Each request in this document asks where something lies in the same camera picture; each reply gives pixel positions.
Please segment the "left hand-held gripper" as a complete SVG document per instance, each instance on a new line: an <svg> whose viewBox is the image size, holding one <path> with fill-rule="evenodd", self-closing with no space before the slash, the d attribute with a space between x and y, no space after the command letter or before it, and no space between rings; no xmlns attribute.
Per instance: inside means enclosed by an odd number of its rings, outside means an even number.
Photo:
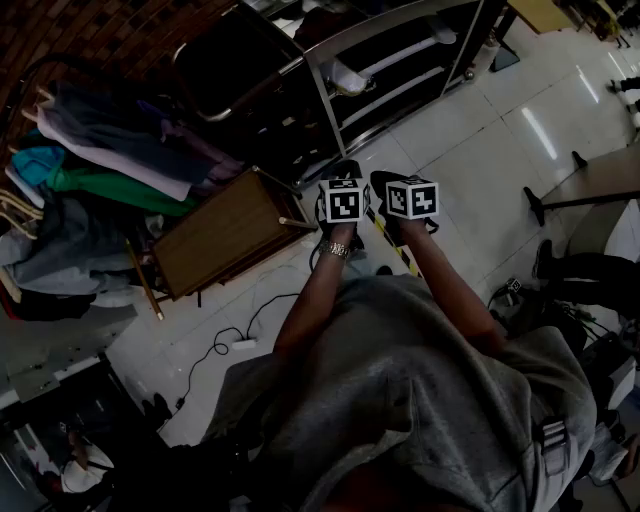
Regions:
<svg viewBox="0 0 640 512"><path fill-rule="evenodd" d="M324 236L335 225L361 221L370 206L371 187L359 163L343 160L326 170L318 183L315 216Z"/></svg>

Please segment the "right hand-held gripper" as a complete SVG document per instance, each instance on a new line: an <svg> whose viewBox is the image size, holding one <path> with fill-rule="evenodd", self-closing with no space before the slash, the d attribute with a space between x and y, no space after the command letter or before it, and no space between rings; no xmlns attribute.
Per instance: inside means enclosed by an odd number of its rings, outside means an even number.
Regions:
<svg viewBox="0 0 640 512"><path fill-rule="evenodd" d="M439 186L418 175L404 176L377 170L370 175L370 184L381 200L378 210L384 219L385 231L394 245L405 245L398 222L421 221L429 234L439 230L432 220L439 214Z"/></svg>

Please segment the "brown wooden box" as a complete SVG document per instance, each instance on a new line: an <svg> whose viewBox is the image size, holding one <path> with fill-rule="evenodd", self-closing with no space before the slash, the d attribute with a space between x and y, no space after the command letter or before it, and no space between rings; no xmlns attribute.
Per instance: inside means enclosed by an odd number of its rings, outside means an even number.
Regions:
<svg viewBox="0 0 640 512"><path fill-rule="evenodd" d="M151 249L161 299L223 285L315 232L301 198L256 166L208 197Z"/></svg>

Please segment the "metal shelf rack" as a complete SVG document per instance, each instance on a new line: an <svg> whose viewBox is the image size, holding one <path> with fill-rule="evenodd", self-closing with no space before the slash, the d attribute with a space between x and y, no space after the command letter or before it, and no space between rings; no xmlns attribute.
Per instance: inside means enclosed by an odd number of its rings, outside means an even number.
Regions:
<svg viewBox="0 0 640 512"><path fill-rule="evenodd" d="M172 66L203 134L297 187L468 81L505 3L235 0L176 50ZM436 42L427 16L456 42ZM337 95L319 70L334 58L376 87Z"/></svg>

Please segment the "person's right forearm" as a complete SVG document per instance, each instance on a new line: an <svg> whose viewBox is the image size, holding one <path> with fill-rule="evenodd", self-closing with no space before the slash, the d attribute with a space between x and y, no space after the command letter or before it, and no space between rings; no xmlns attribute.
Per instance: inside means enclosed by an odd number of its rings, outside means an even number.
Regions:
<svg viewBox="0 0 640 512"><path fill-rule="evenodd" d="M506 340L484 303L456 272L422 221L400 219L398 225L439 308L470 345L497 357Z"/></svg>

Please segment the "purple garment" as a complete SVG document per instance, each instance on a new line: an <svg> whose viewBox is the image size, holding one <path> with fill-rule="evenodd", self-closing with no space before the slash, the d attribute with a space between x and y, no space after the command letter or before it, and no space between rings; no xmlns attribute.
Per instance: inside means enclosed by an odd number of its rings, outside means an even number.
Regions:
<svg viewBox="0 0 640 512"><path fill-rule="evenodd" d="M181 153L189 154L209 167L202 182L218 186L231 181L244 170L244 163L205 141L188 127L174 120L168 113L144 100L136 101L137 108L160 130L161 142Z"/></svg>

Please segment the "grey partition panel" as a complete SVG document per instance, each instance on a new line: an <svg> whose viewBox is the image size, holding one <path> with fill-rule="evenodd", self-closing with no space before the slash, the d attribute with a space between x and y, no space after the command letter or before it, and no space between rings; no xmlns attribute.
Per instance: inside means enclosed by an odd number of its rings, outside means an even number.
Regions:
<svg viewBox="0 0 640 512"><path fill-rule="evenodd" d="M577 169L546 195L523 189L540 227L547 210L640 199L640 142L590 160L576 151L572 157Z"/></svg>

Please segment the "person's grey shirt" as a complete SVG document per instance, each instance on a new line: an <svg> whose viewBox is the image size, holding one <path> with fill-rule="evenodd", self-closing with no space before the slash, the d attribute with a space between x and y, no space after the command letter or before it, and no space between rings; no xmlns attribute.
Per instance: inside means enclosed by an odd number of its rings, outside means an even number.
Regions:
<svg viewBox="0 0 640 512"><path fill-rule="evenodd" d="M253 500L268 511L320 512L349 473L376 462L404 496L547 512L588 453L596 416L557 329L486 356L422 280L368 276L342 287L301 357L231 366L206 438L249 420L261 437Z"/></svg>

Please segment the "wooden stick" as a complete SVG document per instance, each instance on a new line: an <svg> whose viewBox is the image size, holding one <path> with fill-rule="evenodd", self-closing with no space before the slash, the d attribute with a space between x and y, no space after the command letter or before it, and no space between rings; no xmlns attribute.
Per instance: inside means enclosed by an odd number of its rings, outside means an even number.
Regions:
<svg viewBox="0 0 640 512"><path fill-rule="evenodd" d="M138 257L136 256L136 253L133 249L133 246L131 245L130 241L128 239L125 240L125 245L129 254L129 257L132 261L132 264L135 268L135 271L139 277L139 280L141 282L141 285L143 287L143 290L145 292L146 298L148 299L152 310L154 311L157 319L159 321L163 321L165 316L163 311L161 310L161 307L156 299L156 297L153 294L153 290L151 289L151 287L149 286L149 283L146 280L146 277L144 276L144 273L142 271L140 262L138 260Z"/></svg>

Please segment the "yellow table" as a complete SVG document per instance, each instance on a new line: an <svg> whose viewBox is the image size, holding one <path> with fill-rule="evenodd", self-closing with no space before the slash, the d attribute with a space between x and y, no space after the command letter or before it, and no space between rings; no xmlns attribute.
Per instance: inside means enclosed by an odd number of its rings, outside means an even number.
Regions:
<svg viewBox="0 0 640 512"><path fill-rule="evenodd" d="M574 27L553 0L507 0L507 7L537 35Z"/></svg>

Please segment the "green garment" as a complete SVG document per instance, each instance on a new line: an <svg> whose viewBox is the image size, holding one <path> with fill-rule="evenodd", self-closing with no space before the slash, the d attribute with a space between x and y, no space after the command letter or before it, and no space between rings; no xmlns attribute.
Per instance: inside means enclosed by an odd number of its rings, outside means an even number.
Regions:
<svg viewBox="0 0 640 512"><path fill-rule="evenodd" d="M192 197L179 201L124 174L97 167L59 167L50 172L46 184L56 192L83 191L173 217L184 216L199 205Z"/></svg>

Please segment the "dark grey garment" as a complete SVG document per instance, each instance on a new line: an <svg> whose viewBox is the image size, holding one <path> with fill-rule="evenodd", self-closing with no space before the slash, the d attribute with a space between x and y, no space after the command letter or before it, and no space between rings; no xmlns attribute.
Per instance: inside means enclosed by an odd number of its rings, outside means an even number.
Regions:
<svg viewBox="0 0 640 512"><path fill-rule="evenodd" d="M144 118L105 93L58 82L51 111L72 140L112 150L165 177L199 185L213 169L210 160L165 145Z"/></svg>

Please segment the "lilac garment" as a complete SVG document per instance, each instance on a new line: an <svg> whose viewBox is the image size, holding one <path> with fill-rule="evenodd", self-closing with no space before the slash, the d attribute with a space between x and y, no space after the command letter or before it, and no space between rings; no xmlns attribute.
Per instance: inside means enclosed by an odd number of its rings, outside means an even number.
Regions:
<svg viewBox="0 0 640 512"><path fill-rule="evenodd" d="M186 200L191 188L190 183L164 176L114 150L95 147L88 142L74 139L63 130L63 123L54 119L52 110L42 106L37 106L36 110L39 131L46 138L60 143L76 156L99 166L118 171L177 201L183 202Z"/></svg>

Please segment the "pile of clothes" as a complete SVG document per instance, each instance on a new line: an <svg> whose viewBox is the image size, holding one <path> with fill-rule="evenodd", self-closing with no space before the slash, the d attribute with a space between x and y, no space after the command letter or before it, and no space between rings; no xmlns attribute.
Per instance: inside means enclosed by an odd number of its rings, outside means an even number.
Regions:
<svg viewBox="0 0 640 512"><path fill-rule="evenodd" d="M23 292L128 307L142 294L129 249L148 248L162 224L160 215L108 199L56 195L41 220L26 223L33 238L0 221L0 268Z"/></svg>

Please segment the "teal garment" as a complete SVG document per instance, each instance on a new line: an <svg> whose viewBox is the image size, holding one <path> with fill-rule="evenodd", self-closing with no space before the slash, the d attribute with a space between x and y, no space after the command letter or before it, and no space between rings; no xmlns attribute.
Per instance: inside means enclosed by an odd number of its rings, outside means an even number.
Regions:
<svg viewBox="0 0 640 512"><path fill-rule="evenodd" d="M58 174L65 160L65 150L58 146L35 146L19 150L11 163L19 176L31 186L46 185L60 191Z"/></svg>

